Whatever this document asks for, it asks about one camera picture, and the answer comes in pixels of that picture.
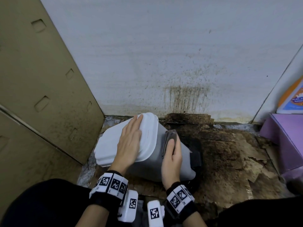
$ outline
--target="forearm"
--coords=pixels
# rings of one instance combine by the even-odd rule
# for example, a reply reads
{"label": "forearm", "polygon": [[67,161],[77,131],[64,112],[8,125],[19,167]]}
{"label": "forearm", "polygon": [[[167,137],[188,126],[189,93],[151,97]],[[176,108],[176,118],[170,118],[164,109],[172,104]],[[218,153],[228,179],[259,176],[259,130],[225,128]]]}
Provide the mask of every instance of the forearm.
{"label": "forearm", "polygon": [[83,212],[76,227],[104,227],[109,211],[102,206],[90,205]]}
{"label": "forearm", "polygon": [[190,215],[185,221],[183,222],[184,227],[207,227],[205,222],[203,221],[201,215],[198,212],[193,213]]}

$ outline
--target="dirty floor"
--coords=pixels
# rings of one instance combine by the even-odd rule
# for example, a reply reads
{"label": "dirty floor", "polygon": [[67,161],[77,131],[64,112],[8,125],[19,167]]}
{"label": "dirty floor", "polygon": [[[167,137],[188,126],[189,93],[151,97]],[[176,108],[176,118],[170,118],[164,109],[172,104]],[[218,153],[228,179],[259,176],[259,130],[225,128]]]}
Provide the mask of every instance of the dirty floor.
{"label": "dirty floor", "polygon": [[[102,133],[128,117],[108,116]],[[267,152],[274,152],[270,141],[259,137],[258,126],[253,124],[214,124],[205,114],[168,114],[160,123],[167,129],[176,129],[181,141],[189,148],[198,149],[203,158],[195,202],[204,220],[233,204],[248,199],[274,199],[291,197],[279,177],[275,160]],[[106,169],[96,165],[92,152],[84,165],[78,185],[92,187]],[[165,199],[161,183],[150,182],[131,175],[129,189],[139,195]]]}

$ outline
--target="brown cardboard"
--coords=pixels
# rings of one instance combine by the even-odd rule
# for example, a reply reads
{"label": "brown cardboard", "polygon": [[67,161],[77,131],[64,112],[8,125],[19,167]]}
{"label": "brown cardboard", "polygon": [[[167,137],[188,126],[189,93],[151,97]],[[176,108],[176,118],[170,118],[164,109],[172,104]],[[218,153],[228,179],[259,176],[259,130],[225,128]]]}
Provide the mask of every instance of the brown cardboard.
{"label": "brown cardboard", "polygon": [[0,219],[9,204],[35,183],[76,183],[81,164],[0,111]]}
{"label": "brown cardboard", "polygon": [[0,106],[85,164],[104,116],[40,0],[0,0]]}

